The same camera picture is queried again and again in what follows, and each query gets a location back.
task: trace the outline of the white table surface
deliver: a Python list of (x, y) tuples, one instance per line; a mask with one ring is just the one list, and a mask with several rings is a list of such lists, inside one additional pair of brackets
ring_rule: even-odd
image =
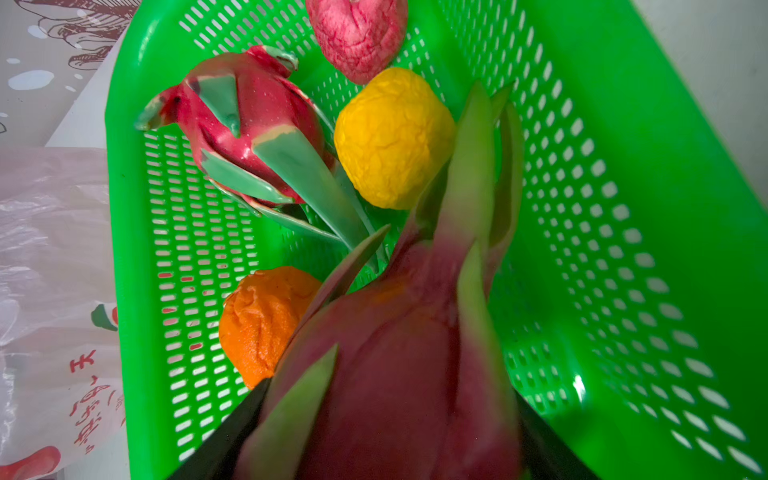
[[(633, 2), (757, 196), (768, 205), (768, 2)], [(119, 46), (120, 42), (47, 146), (107, 147), (104, 109)], [(130, 478), (125, 431), (60, 475), (66, 480)]]

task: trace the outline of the dragon fruit scale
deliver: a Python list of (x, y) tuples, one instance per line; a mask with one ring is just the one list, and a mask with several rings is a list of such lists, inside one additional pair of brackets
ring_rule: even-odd
[[(179, 124), (214, 185), (285, 227), (352, 249), (370, 233), (367, 219), (339, 185), (346, 175), (326, 147), (320, 119), (328, 121), (288, 80), (297, 68), (295, 55), (262, 45), (207, 59), (150, 101), (136, 128)], [(304, 203), (332, 233), (294, 207)]]
[(509, 92), (489, 99), (474, 86), (454, 156), (382, 275), (345, 295), (386, 227), (320, 288), (240, 450), (236, 480), (519, 477), (515, 397), (486, 306), (521, 202), (523, 142)]

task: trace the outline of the cartoon print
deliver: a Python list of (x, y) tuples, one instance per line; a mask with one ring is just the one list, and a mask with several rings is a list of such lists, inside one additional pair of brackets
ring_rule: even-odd
[(96, 70), (126, 29), (141, 0), (15, 0), (42, 18), (38, 27), (48, 37), (61, 38), (84, 51), (69, 65)]
[(27, 458), (10, 465), (0, 465), (0, 480), (27, 480), (53, 472), (61, 461), (56, 447), (39, 449)]
[(111, 305), (104, 305), (103, 303), (100, 303), (99, 306), (97, 306), (94, 311), (91, 312), (91, 323), (99, 328), (117, 332), (118, 306), (114, 305), (113, 303)]

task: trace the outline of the orange fruit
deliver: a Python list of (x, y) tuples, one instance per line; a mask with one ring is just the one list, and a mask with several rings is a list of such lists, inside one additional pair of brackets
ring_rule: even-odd
[(282, 266), (246, 276), (225, 300), (219, 341), (249, 389), (274, 375), (320, 285), (308, 273)]

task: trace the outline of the dragon fruit skin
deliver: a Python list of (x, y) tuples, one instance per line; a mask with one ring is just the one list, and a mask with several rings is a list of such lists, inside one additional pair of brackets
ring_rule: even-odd
[(408, 0), (306, 0), (320, 50), (349, 81), (367, 84), (402, 47)]
[[(178, 123), (189, 138), (193, 158), (202, 171), (205, 169), (201, 151), (213, 151), (266, 180), (295, 203), (303, 203), (301, 196), (255, 155), (253, 140), (275, 127), (293, 125), (304, 134), (329, 169), (335, 167), (336, 159), (326, 150), (323, 129), (310, 100), (287, 80), (296, 65), (273, 57), (270, 51), (277, 50), (257, 45), (242, 54), (225, 53), (201, 62), (179, 85), (168, 88), (150, 102), (147, 117), (157, 115), (159, 118), (152, 121), (141, 118), (137, 127), (147, 130)], [(199, 95), (202, 80), (228, 75), (233, 75), (237, 83), (234, 94), (239, 111), (234, 112), (238, 117), (233, 119), (235, 128), (223, 124)]]
[[(520, 475), (514, 394), (485, 302), (516, 227), (522, 138), (518, 114), (507, 106), (502, 179), (494, 192), (494, 105), (477, 84), (453, 160), (412, 211), (385, 272), (343, 295), (364, 260), (355, 255), (375, 249), (371, 239), (386, 233), (380, 230), (331, 274), (294, 333), (261, 424), (273, 421), (270, 413), (310, 366), (338, 348), (295, 478)], [(260, 435), (257, 429), (243, 446), (237, 480), (256, 478), (249, 470), (254, 462), (281, 462), (260, 458)]]

